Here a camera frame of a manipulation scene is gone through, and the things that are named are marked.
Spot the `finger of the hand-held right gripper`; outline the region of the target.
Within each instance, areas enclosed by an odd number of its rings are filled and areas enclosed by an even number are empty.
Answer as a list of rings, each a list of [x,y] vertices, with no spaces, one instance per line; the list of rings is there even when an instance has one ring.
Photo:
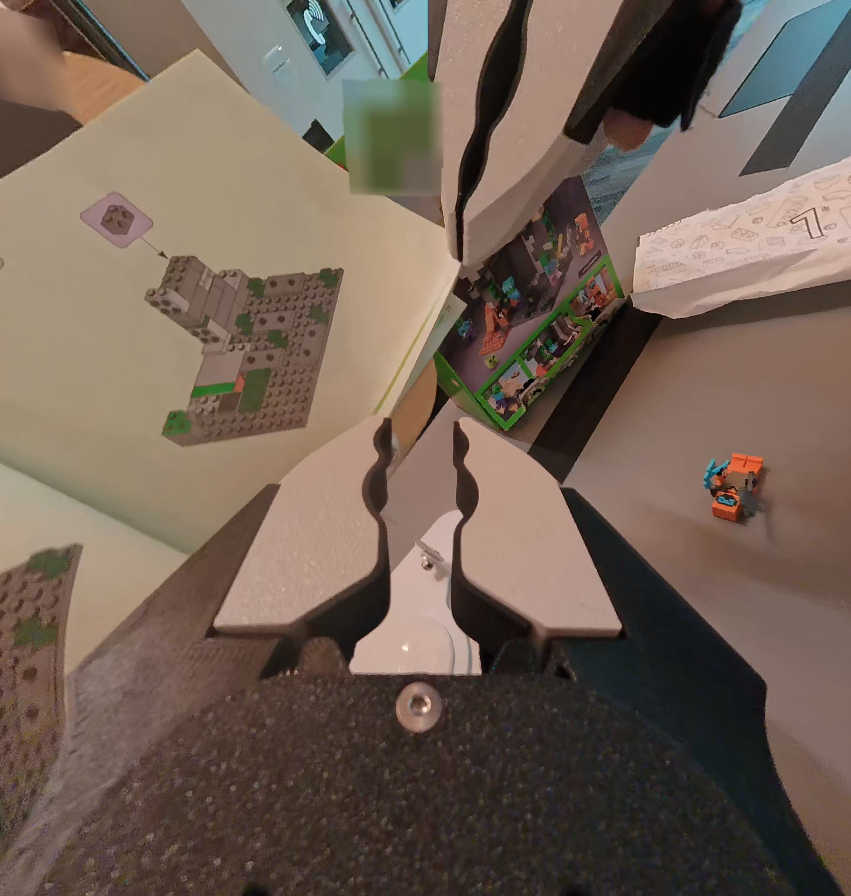
[[[516,236],[577,163],[592,161],[604,138],[571,140],[565,126],[622,1],[526,4],[521,61],[511,97],[487,136],[487,152],[461,221],[461,262],[481,263]]]
[[[429,1],[428,74],[441,99],[441,205],[453,257],[479,263],[475,192],[521,76],[528,1]]]

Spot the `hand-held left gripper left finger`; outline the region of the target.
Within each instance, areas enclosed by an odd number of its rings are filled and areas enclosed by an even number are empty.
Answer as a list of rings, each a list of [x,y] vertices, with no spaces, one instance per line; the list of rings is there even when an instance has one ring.
[[[391,420],[371,417],[300,461],[277,493],[218,614],[219,634],[364,637],[390,603]]]

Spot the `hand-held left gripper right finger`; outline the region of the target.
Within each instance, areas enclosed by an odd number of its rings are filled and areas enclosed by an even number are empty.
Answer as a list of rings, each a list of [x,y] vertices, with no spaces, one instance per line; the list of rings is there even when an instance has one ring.
[[[556,479],[476,420],[454,425],[452,611],[470,637],[617,637],[622,624]]]

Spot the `building instruction booklet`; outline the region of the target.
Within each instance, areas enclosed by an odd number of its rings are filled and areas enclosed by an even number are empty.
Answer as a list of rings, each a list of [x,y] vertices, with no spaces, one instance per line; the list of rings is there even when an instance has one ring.
[[[198,50],[0,180],[0,869],[46,823],[73,669],[391,415],[458,269]]]

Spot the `person's right hand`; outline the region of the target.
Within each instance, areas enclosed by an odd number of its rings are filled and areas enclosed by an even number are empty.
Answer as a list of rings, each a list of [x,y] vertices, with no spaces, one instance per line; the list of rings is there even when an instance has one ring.
[[[689,128],[743,12],[739,1],[675,2],[641,46],[603,120],[621,151],[641,146],[654,127]]]

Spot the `white wooden book stand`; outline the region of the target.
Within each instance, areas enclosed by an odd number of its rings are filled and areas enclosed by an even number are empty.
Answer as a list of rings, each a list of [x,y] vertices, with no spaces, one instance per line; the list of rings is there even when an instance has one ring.
[[[396,457],[389,468],[383,510],[389,540],[391,606],[385,621],[356,647],[357,674],[478,675],[478,647],[451,609],[455,502],[453,423],[459,411],[440,401],[429,361],[395,409]]]

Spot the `green toy set box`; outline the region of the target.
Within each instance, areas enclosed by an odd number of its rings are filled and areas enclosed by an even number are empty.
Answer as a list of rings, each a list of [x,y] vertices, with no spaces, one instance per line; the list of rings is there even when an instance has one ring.
[[[433,357],[438,385],[509,431],[624,301],[582,177],[563,181],[482,267],[462,269],[453,295],[460,313]]]

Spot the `orange brick figure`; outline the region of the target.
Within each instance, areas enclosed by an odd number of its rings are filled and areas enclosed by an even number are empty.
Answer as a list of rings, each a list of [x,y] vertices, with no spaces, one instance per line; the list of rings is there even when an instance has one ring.
[[[745,523],[759,511],[758,492],[765,470],[761,456],[733,453],[729,460],[712,459],[703,473],[703,487],[711,496],[712,515]]]

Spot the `numbered white paper bag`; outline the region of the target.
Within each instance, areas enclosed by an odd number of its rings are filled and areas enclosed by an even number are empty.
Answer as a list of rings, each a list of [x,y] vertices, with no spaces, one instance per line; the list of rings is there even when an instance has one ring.
[[[633,306],[671,319],[851,280],[851,155],[640,237]]]

